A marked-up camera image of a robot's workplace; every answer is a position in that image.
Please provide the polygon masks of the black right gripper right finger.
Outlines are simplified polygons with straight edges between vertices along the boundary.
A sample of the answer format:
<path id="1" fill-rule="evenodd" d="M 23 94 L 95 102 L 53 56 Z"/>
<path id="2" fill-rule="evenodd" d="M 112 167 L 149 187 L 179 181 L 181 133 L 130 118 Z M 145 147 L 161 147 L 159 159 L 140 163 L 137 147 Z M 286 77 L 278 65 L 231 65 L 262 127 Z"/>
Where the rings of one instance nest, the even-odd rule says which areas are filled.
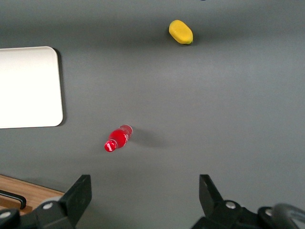
<path id="1" fill-rule="evenodd" d="M 209 175 L 199 176 L 199 200 L 204 212 L 193 229 L 260 229 L 258 215 L 232 200 L 224 200 Z"/>

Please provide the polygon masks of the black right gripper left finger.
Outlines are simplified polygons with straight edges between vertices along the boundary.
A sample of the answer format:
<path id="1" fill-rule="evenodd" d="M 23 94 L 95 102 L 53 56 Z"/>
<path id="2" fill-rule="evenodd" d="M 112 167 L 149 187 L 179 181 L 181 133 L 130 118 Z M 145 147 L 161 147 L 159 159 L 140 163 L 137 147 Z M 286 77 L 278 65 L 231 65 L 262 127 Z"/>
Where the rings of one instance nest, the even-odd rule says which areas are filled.
<path id="1" fill-rule="evenodd" d="M 59 199 L 35 209 L 37 228 L 74 229 L 92 199 L 91 176 L 81 175 Z"/>

